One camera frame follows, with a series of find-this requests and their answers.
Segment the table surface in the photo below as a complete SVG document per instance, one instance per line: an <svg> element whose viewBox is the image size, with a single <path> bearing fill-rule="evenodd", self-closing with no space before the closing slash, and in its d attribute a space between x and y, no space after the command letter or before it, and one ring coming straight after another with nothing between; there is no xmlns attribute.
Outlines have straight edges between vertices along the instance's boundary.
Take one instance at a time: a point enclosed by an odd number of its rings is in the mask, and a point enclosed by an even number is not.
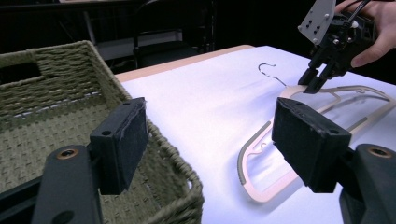
<svg viewBox="0 0 396 224"><path fill-rule="evenodd" d="M284 90L275 79L259 72L260 63L273 65L263 68L266 74L293 85L309 60L269 46L238 46L117 78L133 97L145 97L148 118L200 176L205 197L203 223L343 223L339 185L334 193L315 194L298 179L270 202L257 203L240 184L238 154L274 115L276 97ZM395 86L352 73L327 81L323 88L345 85L373 87L396 98ZM343 128L383 104L358 92L342 97L345 100L326 117ZM312 107L329 101L319 94L301 94L296 99ZM394 120L395 109L354 136L350 147L370 143L392 149L396 145ZM261 189L290 168L277 150L265 150L249 160L251 178Z"/></svg>

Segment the woven basket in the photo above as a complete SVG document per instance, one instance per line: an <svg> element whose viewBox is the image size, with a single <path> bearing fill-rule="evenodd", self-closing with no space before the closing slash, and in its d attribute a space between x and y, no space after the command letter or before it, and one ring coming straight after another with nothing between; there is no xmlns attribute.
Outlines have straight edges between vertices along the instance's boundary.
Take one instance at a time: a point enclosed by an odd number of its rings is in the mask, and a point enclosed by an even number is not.
<svg viewBox="0 0 396 224"><path fill-rule="evenodd" d="M39 77L0 85L0 192L42 175L51 151L88 145L131 96L88 41L0 55L0 68L35 63ZM200 223L202 183L148 119L148 147L131 187L101 196L105 223Z"/></svg>

